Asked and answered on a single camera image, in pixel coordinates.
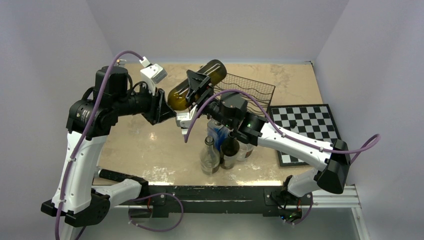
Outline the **black wire wine rack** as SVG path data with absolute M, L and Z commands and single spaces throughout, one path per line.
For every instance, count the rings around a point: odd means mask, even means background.
M 276 86 L 246 77 L 227 73 L 225 78 L 213 87 L 213 93 L 208 93 L 204 99 L 223 90 L 237 89 L 251 95 L 267 112 L 271 104 Z

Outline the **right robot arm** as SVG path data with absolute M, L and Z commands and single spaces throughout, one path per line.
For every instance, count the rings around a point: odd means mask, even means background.
M 193 103 L 189 126 L 182 128 L 187 142 L 196 120 L 201 114 L 232 129 L 240 142 L 261 146 L 294 156 L 313 167 L 312 170 L 290 176 L 284 181 L 280 196 L 288 204 L 307 193 L 324 190 L 342 194 L 351 166 L 347 144 L 336 139 L 333 143 L 320 141 L 276 125 L 258 101 L 239 89 L 214 93 L 210 77 L 204 73 L 186 72 L 186 99 Z

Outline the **olive green wine bottle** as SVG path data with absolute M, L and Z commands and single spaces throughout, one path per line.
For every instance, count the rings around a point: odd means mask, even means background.
M 187 70 L 187 79 L 174 87 L 168 94 L 167 103 L 175 111 L 183 111 L 197 101 L 209 88 L 227 76 L 227 69 L 217 59 L 210 60 L 197 71 Z

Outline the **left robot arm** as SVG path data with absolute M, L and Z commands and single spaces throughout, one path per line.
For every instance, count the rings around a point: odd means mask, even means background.
M 98 168 L 119 117 L 140 114 L 154 125 L 176 115 L 164 91 L 156 87 L 167 75 L 164 68 L 149 64 L 140 74 L 142 80 L 133 83 L 126 68 L 104 66 L 96 72 L 95 85 L 70 107 L 61 180 L 52 199 L 42 203 L 43 213 L 64 217 L 67 225 L 80 228 L 99 224 L 111 208 L 127 201 L 138 205 L 148 201 L 147 180 Z

